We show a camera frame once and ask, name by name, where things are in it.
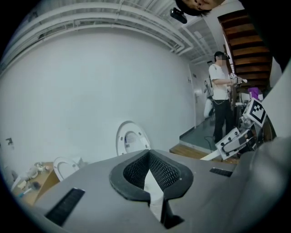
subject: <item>black rectangular slot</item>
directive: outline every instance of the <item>black rectangular slot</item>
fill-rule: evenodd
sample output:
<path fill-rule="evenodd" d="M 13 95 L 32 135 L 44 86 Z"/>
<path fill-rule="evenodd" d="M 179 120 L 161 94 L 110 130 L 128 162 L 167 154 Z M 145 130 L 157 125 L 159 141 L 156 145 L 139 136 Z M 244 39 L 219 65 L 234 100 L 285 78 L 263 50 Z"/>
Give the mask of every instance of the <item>black rectangular slot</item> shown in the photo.
<path fill-rule="evenodd" d="M 46 218 L 60 227 L 72 213 L 85 191 L 72 188 L 47 214 Z"/>
<path fill-rule="evenodd" d="M 231 171 L 222 170 L 222 169 L 215 168 L 215 167 L 210 169 L 210 172 L 213 172 L 215 174 L 222 175 L 222 176 L 225 176 L 225 177 L 231 177 L 231 175 L 232 175 Z"/>

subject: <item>wooden floor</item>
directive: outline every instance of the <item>wooden floor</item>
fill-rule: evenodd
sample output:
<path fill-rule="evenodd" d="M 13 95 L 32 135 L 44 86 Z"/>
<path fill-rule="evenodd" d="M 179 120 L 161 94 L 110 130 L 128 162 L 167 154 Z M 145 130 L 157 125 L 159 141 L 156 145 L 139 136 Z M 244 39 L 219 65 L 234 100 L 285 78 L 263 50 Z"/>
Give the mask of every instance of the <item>wooden floor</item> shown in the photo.
<path fill-rule="evenodd" d="M 176 155 L 181 155 L 189 158 L 195 158 L 195 159 L 201 159 L 205 157 L 207 154 L 198 150 L 195 150 L 193 148 L 178 144 L 174 146 L 173 148 L 170 149 L 170 153 L 176 154 Z M 215 162 L 226 162 L 226 163 L 235 163 L 238 164 L 239 159 L 236 158 L 229 158 L 224 161 L 221 159 L 215 158 L 212 159 L 212 161 Z"/>

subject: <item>black cable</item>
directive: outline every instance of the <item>black cable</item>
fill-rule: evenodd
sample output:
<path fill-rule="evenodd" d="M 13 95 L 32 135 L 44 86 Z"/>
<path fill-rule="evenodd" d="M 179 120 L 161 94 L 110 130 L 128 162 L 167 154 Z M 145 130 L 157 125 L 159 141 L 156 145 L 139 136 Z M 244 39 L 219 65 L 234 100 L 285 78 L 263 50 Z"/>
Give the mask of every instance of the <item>black cable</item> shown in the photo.
<path fill-rule="evenodd" d="M 213 139 L 213 137 L 211 137 L 211 136 L 205 136 L 205 137 L 204 137 L 204 139 L 208 142 L 208 145 L 209 145 L 210 151 L 211 151 L 211 153 L 212 153 L 211 144 L 210 144 L 210 142 L 207 140 L 207 137 L 210 137 L 212 140 L 214 140 L 214 139 Z"/>

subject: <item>white t-shirt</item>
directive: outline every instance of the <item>white t-shirt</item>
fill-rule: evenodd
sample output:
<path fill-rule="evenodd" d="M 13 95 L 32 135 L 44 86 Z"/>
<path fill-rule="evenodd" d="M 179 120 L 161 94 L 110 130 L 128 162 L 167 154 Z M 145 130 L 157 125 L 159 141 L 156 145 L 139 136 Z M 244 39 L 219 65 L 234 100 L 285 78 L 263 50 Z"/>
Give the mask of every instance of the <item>white t-shirt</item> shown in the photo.
<path fill-rule="evenodd" d="M 222 68 L 215 64 L 212 64 L 209 67 L 209 75 L 211 80 L 226 78 L 224 72 L 222 71 Z M 228 100 L 227 84 L 216 85 L 215 83 L 212 82 L 212 85 L 214 100 Z"/>

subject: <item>purple object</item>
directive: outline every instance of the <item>purple object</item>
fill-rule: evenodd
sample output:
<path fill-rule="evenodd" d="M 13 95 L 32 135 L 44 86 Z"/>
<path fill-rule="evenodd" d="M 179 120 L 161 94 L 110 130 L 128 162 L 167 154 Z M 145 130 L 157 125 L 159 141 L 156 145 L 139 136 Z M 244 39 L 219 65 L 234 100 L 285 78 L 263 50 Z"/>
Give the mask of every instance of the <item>purple object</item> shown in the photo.
<path fill-rule="evenodd" d="M 259 88 L 251 87 L 248 89 L 250 97 L 259 100 Z"/>

